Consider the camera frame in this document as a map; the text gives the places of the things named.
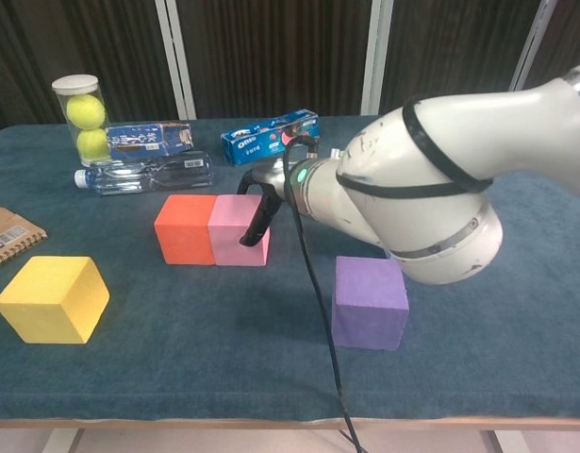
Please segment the purple foam cube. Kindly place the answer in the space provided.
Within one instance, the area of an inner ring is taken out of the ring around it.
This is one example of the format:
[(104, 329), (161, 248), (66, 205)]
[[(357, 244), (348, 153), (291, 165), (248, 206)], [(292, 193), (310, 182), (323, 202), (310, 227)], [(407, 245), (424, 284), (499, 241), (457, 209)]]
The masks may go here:
[(405, 280), (395, 260), (336, 258), (331, 315), (336, 346), (394, 351), (408, 315)]

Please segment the white partition post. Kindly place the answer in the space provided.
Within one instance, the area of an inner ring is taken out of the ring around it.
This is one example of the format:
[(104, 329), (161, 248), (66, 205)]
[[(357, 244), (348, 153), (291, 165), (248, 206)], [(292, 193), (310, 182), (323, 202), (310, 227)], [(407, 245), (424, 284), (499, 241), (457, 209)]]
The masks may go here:
[(537, 12), (529, 28), (528, 35), (522, 47), (520, 57), (508, 87), (510, 92), (523, 89), (557, 3), (558, 0), (539, 0)]
[(375, 115), (380, 109), (393, 7), (394, 0), (372, 0), (361, 91), (361, 115)]
[(180, 120), (195, 120), (196, 107), (176, 0), (154, 0), (174, 101)]

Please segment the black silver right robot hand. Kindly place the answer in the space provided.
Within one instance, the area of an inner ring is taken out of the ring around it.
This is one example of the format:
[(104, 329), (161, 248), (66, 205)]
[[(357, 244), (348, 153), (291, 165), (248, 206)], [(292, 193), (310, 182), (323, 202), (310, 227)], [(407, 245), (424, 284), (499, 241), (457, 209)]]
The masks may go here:
[(285, 201), (285, 176), (281, 158), (258, 160), (251, 170), (241, 177), (237, 194), (247, 194), (252, 186), (262, 190), (260, 202), (252, 221), (240, 239), (244, 246), (256, 246), (267, 232), (274, 216)]

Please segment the brown spiral notebook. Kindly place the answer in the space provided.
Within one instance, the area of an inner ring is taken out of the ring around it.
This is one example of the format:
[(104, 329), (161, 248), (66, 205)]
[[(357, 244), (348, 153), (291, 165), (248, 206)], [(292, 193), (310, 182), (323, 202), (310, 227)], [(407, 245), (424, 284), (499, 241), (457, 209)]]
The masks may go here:
[(48, 239), (44, 229), (6, 208), (0, 208), (0, 265)]

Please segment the blue orange snack box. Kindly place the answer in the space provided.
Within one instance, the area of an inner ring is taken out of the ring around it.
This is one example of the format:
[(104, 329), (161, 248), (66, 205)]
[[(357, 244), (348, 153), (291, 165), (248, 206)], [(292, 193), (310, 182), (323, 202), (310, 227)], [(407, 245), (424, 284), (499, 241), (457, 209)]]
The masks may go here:
[(188, 122), (111, 126), (106, 139), (113, 159), (175, 156), (194, 147)]

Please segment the blue Oreo cookie box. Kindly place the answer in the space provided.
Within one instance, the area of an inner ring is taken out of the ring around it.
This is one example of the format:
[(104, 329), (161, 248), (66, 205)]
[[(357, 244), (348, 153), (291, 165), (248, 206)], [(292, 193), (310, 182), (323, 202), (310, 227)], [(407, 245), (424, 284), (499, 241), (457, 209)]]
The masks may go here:
[(300, 135), (319, 139), (317, 113), (308, 109), (291, 111), (226, 131), (221, 140), (226, 161), (238, 166), (283, 153), (286, 145)]

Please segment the pink foam cube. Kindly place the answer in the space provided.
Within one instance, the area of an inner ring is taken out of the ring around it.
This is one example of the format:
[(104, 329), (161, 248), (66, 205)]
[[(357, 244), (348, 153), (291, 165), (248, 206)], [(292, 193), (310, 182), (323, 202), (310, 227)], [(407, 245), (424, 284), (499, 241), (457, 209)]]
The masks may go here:
[(240, 239), (257, 211), (259, 194), (221, 194), (208, 221), (208, 233), (215, 264), (218, 266), (265, 266), (270, 230), (255, 246), (244, 246)]

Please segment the clear tennis ball tube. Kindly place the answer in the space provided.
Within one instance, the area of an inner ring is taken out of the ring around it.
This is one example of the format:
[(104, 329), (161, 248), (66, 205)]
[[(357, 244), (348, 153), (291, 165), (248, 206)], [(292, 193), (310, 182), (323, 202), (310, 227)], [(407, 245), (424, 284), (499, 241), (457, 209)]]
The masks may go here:
[(72, 96), (80, 95), (80, 94), (93, 95), (93, 96), (97, 97), (103, 103), (103, 105), (106, 109), (106, 120), (103, 123), (103, 125), (100, 127), (106, 131), (106, 129), (109, 126), (108, 111), (106, 108), (105, 100), (104, 100), (103, 95), (101, 93), (98, 77), (95, 75), (66, 75), (66, 76), (60, 77), (52, 82), (52, 90), (55, 93), (55, 95), (57, 96), (57, 99), (59, 101), (59, 105), (60, 105), (62, 114), (64, 116), (66, 123), (67, 123), (67, 126), (69, 127), (69, 130), (70, 130), (73, 142), (74, 142), (74, 146), (75, 146), (76, 152), (79, 156), (81, 164), (85, 167), (89, 167), (92, 164), (109, 160), (110, 155), (108, 158), (105, 158), (105, 159), (94, 159), (94, 160), (85, 159), (85, 158), (80, 156), (79, 151), (76, 147), (76, 139), (77, 139), (78, 134), (83, 130), (74, 126), (70, 122), (70, 120), (67, 118), (67, 114), (66, 114), (66, 105), (67, 105), (68, 100)]

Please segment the clear plastic water bottle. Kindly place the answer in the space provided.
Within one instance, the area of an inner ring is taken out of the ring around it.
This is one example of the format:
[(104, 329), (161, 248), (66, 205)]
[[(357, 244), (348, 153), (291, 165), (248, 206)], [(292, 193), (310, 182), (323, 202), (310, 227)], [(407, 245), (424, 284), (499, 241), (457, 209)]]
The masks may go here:
[(188, 151), (149, 159), (110, 160), (76, 170), (75, 185), (100, 195), (208, 187), (213, 183), (207, 152)]

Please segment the yellow tennis ball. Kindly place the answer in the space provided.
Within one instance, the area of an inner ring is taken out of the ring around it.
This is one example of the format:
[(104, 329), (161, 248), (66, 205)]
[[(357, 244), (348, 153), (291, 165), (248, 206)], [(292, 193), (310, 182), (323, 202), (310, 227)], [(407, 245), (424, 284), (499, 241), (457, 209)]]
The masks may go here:
[(90, 94), (72, 96), (67, 102), (66, 114), (70, 122), (82, 130), (100, 128), (106, 120), (103, 103)]
[(89, 160), (109, 157), (106, 131), (102, 128), (81, 131), (76, 139), (81, 157)]

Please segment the yellow foam cube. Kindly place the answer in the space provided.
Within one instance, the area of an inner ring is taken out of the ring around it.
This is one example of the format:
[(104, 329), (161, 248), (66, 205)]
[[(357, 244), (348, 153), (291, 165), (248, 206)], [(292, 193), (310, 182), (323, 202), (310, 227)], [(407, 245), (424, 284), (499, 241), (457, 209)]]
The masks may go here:
[(36, 256), (0, 293), (0, 314), (27, 344), (86, 344), (108, 301), (92, 258)]

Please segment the orange foam cube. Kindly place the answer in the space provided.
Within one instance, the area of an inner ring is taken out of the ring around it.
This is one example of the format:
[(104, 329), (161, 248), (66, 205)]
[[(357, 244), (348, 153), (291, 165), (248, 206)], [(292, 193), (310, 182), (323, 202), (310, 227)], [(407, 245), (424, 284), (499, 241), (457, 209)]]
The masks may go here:
[(154, 228), (164, 261), (172, 265), (214, 265), (208, 222), (216, 195), (172, 194)]

